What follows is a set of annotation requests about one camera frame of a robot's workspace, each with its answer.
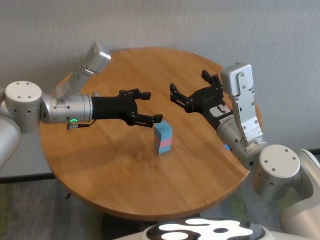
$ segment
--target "table top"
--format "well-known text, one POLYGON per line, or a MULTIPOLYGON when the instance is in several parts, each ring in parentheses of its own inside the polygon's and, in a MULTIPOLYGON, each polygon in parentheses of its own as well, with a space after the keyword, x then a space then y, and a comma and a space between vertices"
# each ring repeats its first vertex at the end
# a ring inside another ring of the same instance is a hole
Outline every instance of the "table top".
MULTIPOLYGON (((150 100, 136 100, 138 112, 163 114, 173 128, 171 150, 157 154, 153 128, 128 126, 119 119, 97 120, 72 131, 66 124, 41 124, 43 152, 57 179, 104 213, 144 221, 196 214, 239 187, 249 172, 202 115, 186 113, 170 101, 170 83, 189 96, 209 86, 201 78, 203 69, 216 74, 222 67, 164 47, 118 50, 111 56, 104 72, 93 76, 82 92, 151 92, 150 100)), ((231 106, 227 94, 224 100, 231 106)))

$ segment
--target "block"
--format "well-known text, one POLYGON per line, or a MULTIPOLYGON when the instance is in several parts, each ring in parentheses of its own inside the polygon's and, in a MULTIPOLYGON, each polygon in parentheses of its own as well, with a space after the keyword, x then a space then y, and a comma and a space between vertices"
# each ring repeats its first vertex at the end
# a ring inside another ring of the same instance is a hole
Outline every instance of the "block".
POLYGON ((170 151, 170 147, 171 147, 171 145, 167 145, 164 147, 156 147, 155 150, 158 154, 162 154, 162 153, 170 151))
POLYGON ((166 140, 160 141, 156 136, 154 136, 154 144, 155 146, 158 146, 159 148, 166 147, 167 145, 170 145, 172 143, 172 137, 167 138, 166 140))
POLYGON ((167 121, 162 121, 154 126, 154 135, 160 141, 167 140, 172 137, 172 127, 167 121))

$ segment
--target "blue led light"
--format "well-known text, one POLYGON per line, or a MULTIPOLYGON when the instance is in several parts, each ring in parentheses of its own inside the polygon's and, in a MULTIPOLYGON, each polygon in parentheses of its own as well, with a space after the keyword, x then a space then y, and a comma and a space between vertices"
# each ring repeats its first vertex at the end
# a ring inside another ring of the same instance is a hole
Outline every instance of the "blue led light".
POLYGON ((230 147, 227 144, 225 144, 224 146, 228 151, 230 151, 230 147))

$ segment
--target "white wall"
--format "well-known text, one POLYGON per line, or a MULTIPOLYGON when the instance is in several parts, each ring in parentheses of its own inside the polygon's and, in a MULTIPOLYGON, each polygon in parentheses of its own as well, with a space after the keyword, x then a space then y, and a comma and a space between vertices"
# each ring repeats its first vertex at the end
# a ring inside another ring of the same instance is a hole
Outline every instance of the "white wall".
MULTIPOLYGON (((318 0, 3 0, 0 33, 2 87, 28 80, 50 91, 94 40, 251 63, 267 140, 320 147, 318 0)), ((48 171, 31 134, 0 176, 48 171)))

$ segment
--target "blue block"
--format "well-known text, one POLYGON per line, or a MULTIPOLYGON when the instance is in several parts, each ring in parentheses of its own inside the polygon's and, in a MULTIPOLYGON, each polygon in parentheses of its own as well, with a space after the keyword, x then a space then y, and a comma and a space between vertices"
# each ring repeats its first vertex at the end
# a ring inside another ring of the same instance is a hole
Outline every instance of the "blue block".
POLYGON ((158 154, 162 154, 164 152, 168 152, 170 151, 170 147, 171 145, 168 145, 168 146, 164 146, 164 147, 158 147, 156 144, 154 145, 155 147, 155 150, 158 154))
POLYGON ((164 141, 172 137, 172 127, 167 121, 162 121, 154 126, 154 135, 159 141, 164 141))

